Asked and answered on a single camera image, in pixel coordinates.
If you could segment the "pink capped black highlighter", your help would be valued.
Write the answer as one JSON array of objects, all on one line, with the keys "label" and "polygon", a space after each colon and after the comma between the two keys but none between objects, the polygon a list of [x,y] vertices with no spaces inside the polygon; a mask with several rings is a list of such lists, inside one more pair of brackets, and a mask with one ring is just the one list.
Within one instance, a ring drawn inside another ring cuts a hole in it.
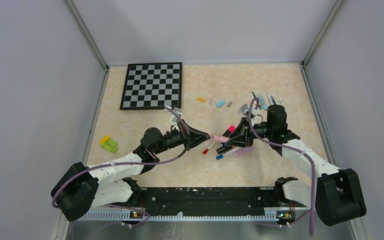
[{"label": "pink capped black highlighter", "polygon": [[234,125],[231,125],[231,126],[228,128],[228,131],[232,133],[232,132],[235,131],[235,129],[236,129],[236,127],[235,127]]}]

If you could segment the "red capped white marker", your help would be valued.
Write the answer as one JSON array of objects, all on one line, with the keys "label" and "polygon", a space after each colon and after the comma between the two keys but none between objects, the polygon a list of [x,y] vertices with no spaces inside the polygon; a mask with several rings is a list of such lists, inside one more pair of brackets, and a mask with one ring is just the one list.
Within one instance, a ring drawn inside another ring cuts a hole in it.
[{"label": "red capped white marker", "polygon": [[205,156],[209,150],[214,146],[215,142],[212,142],[203,152],[202,152],[202,156]]}]

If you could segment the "light blue tape cap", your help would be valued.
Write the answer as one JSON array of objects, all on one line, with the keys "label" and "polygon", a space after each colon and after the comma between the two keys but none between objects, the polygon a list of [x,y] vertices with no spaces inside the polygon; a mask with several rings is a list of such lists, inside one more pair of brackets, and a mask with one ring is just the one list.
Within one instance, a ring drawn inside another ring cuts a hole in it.
[{"label": "light blue tape cap", "polygon": [[221,108],[222,106],[224,106],[225,105],[225,100],[219,100],[216,104],[215,104],[215,106],[217,107],[217,108]]}]

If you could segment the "light blue correction tape pen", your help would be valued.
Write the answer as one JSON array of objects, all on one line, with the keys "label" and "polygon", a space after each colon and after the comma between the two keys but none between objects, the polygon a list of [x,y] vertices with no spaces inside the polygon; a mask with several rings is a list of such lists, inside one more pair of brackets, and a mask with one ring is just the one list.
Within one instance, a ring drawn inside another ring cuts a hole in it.
[{"label": "light blue correction tape pen", "polygon": [[267,103],[266,103],[266,101],[265,101],[263,95],[262,95],[262,94],[258,94],[257,97],[258,97],[258,99],[259,99],[259,105],[260,105],[260,107],[261,107],[263,110],[267,111],[267,109],[268,109],[268,105],[267,105]]}]

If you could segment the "grey capped white marker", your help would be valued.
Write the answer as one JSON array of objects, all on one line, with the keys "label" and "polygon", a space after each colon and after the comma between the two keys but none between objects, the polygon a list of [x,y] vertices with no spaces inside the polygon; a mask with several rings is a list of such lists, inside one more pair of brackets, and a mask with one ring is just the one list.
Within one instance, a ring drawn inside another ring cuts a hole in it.
[{"label": "grey capped white marker", "polygon": [[273,105],[272,96],[269,93],[267,93],[267,98],[269,101],[269,105]]}]

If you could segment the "pink correction tape pen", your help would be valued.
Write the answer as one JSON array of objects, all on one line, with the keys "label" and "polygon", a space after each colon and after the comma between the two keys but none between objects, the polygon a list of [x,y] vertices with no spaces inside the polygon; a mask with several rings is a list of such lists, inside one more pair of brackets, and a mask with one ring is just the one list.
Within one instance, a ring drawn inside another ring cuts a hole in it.
[{"label": "pink correction tape pen", "polygon": [[216,141],[216,142],[219,142],[219,143],[226,143],[227,141],[230,140],[229,137],[226,137],[226,136],[212,136],[211,137],[212,140]]}]

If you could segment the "dark blue capped pen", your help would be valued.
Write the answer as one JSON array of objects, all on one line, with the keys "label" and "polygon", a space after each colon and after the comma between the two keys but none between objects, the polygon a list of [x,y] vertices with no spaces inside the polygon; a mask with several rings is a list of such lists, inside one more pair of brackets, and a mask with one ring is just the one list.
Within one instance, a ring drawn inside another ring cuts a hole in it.
[{"label": "dark blue capped pen", "polygon": [[281,95],[280,95],[280,94],[277,94],[277,97],[278,97],[279,104],[280,104],[281,106],[284,106],[284,103],[283,103],[283,100],[282,100],[282,98],[281,98]]}]

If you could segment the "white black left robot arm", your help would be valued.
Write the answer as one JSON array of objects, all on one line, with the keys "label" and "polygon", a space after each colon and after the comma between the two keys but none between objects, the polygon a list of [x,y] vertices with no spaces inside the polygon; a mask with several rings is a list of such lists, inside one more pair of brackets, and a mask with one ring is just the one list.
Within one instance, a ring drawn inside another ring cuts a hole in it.
[{"label": "white black left robot arm", "polygon": [[148,128],[139,146],[115,160],[86,166],[74,163],[51,190],[52,205],[69,222],[83,217],[90,209],[113,203],[134,207],[140,202],[137,184],[130,180],[160,165],[157,157],[172,148],[183,146],[188,151],[211,136],[194,128],[172,127],[165,134],[156,127]]}]

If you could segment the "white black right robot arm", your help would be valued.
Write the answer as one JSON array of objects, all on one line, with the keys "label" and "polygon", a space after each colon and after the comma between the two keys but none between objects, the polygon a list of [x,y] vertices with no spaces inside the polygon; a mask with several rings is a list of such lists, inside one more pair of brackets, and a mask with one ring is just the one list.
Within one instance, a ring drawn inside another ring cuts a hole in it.
[{"label": "white black right robot arm", "polygon": [[310,208],[310,220],[315,217],[326,226],[363,217],[367,207],[360,179],[351,168],[341,169],[310,149],[301,138],[288,128],[287,113],[282,105],[270,105],[267,119],[256,123],[247,111],[235,131],[225,142],[226,146],[250,148],[258,139],[270,145],[280,156],[294,163],[310,179],[310,185],[298,186],[297,180],[281,184],[273,192],[279,206],[291,201]]}]

